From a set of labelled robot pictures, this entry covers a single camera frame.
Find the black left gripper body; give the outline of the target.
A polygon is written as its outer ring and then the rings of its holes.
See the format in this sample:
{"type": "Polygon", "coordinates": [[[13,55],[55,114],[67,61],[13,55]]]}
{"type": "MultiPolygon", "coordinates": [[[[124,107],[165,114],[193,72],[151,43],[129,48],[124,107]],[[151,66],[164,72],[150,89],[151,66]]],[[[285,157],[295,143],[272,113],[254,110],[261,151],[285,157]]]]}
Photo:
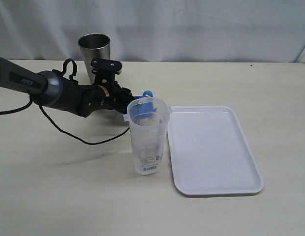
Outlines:
{"type": "Polygon", "coordinates": [[[94,58],[90,66],[94,74],[92,87],[97,91],[96,98],[100,100],[100,109],[115,110],[125,114],[128,105],[136,98],[130,89],[121,87],[115,80],[115,76],[122,72],[122,63],[116,60],[94,58]]]}

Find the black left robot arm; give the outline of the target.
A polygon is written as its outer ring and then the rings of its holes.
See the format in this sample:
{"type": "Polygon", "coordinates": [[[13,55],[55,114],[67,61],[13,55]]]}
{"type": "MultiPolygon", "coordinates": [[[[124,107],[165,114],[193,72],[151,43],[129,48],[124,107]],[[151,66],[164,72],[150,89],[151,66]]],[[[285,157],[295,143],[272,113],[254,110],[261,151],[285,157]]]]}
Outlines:
{"type": "Polygon", "coordinates": [[[80,117],[88,117],[97,110],[116,110],[126,114],[127,106],[135,96],[131,90],[121,87],[115,80],[122,63],[110,59],[94,58],[90,61],[91,73],[95,76],[92,85],[80,85],[74,79],[77,65],[69,78],[64,75],[67,59],[62,71],[51,70],[34,73],[0,57],[0,87],[27,93],[37,105],[66,111],[80,117]]]}

